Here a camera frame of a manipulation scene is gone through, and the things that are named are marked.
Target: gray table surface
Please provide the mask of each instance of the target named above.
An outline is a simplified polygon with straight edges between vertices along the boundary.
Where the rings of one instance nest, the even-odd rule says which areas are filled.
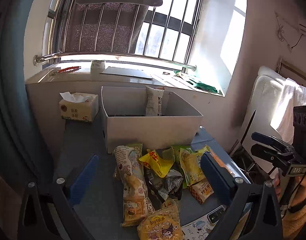
[[[203,127],[200,127],[191,143],[192,150],[209,145],[213,151],[228,165],[235,176],[247,178],[232,161],[229,155],[212,138]],[[92,154],[99,156],[96,175],[80,204],[74,207],[87,229],[98,239],[138,239],[136,227],[122,228],[123,222],[123,185],[113,178],[116,161],[113,155],[107,154],[102,133],[101,119],[98,114],[93,123],[75,121],[66,122],[64,140],[54,179],[67,177],[69,172],[88,160]],[[188,189],[184,189],[180,200],[181,225],[190,223],[221,203],[212,194],[200,205]]]

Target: cardboard box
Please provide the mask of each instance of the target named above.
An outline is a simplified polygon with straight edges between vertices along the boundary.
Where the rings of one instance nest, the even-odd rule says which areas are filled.
[[[62,99],[59,103],[61,117],[63,119],[92,122],[99,111],[98,95],[85,93],[74,93],[72,95],[80,95],[87,97],[87,99],[81,103],[69,102]]]
[[[203,115],[172,91],[164,91],[162,116],[145,116],[146,90],[102,87],[101,117],[108,153],[116,146],[143,143],[162,149],[191,143]]]

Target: blue curtain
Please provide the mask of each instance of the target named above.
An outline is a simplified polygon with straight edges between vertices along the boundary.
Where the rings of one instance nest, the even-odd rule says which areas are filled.
[[[33,0],[0,0],[0,176],[21,193],[48,183],[53,159],[30,110],[24,84],[24,33]]]

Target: open box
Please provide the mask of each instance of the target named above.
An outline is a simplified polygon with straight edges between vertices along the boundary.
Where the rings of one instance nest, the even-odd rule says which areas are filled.
[[[164,91],[162,116],[145,116],[146,89],[102,87],[101,114],[108,153],[116,146],[143,143],[143,148],[162,149],[189,144],[203,115],[172,91]]]

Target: white cloth on chair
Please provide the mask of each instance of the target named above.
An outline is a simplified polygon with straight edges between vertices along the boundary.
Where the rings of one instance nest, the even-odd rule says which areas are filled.
[[[289,144],[293,142],[294,106],[306,106],[306,87],[287,78],[271,120],[271,127],[281,135],[283,141]]]

